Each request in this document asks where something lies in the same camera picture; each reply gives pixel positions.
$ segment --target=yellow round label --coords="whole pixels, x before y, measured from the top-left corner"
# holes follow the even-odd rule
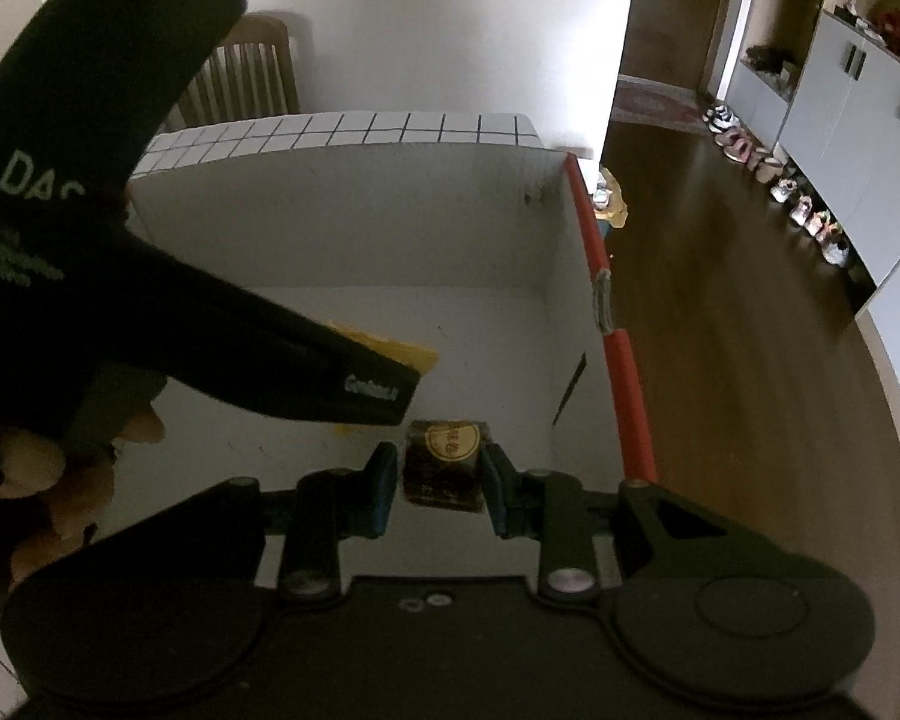
[[[427,428],[427,449],[440,460],[456,461],[469,457],[480,445],[475,425],[434,425]]]

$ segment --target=screw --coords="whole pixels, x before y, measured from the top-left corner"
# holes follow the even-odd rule
[[[330,589],[330,579],[308,568],[292,571],[280,581],[284,593],[298,596],[319,595]]]
[[[432,592],[427,596],[427,603],[432,607],[448,607],[453,603],[453,597],[443,592]]]
[[[419,598],[401,598],[397,605],[404,611],[423,611],[426,604]]]
[[[597,580],[582,568],[558,568],[547,574],[547,584],[557,592],[574,595],[588,591]]]

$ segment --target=rug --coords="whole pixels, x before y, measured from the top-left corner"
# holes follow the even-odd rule
[[[610,120],[709,135],[701,114],[697,96],[689,89],[621,76],[617,81]]]

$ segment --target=hand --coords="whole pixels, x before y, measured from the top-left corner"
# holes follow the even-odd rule
[[[164,426],[147,405],[127,420],[117,437],[129,442],[156,443]],[[77,552],[88,527],[96,524],[113,499],[113,452],[94,457],[64,456],[45,437],[19,428],[0,432],[0,498],[39,495],[50,522],[21,542],[10,560],[13,586],[62,557]]]

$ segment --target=round black disc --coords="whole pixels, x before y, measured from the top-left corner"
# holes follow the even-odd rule
[[[785,578],[627,580],[616,635],[653,675],[708,703],[765,709],[826,696],[869,653],[874,614],[850,580],[793,560]]]
[[[29,689],[136,704],[211,682],[250,648],[262,618],[246,581],[37,576],[11,596],[2,634]]]

